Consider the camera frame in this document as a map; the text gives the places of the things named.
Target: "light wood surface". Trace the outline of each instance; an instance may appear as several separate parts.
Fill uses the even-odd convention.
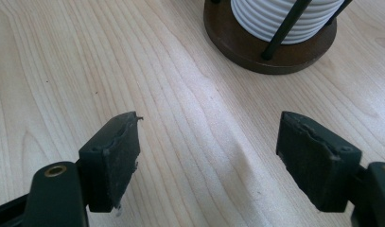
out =
[[[318,212],[275,155],[282,111],[385,162],[385,0],[356,0],[313,66],[264,76],[209,40],[203,0],[0,0],[0,204],[137,111],[142,153],[121,216],[91,226],[350,226]]]

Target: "black plastic part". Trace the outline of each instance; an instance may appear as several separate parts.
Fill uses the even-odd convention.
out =
[[[0,226],[20,226],[23,221],[27,194],[0,206]]]
[[[23,226],[88,226],[75,164],[60,162],[36,172]]]
[[[365,183],[377,225],[385,226],[385,163],[369,164]]]
[[[347,181],[359,169],[358,148],[306,116],[283,112],[276,152],[318,210],[345,210]]]
[[[357,213],[361,214],[371,213],[372,211],[365,182],[366,175],[367,169],[359,166],[358,172],[348,179],[345,190],[348,200],[355,205],[358,210]]]
[[[80,150],[77,165],[92,212],[118,208],[140,153],[136,112],[112,118]]]
[[[375,214],[372,210],[369,212],[362,212],[357,207],[351,216],[352,227],[378,227]]]

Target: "round wooden base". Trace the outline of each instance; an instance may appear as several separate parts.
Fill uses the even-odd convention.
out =
[[[256,73],[283,75],[298,72],[319,59],[333,44],[337,20],[309,40],[280,45],[269,61],[260,55],[268,45],[246,31],[231,10],[231,0],[204,3],[204,26],[216,47],[231,61]]]

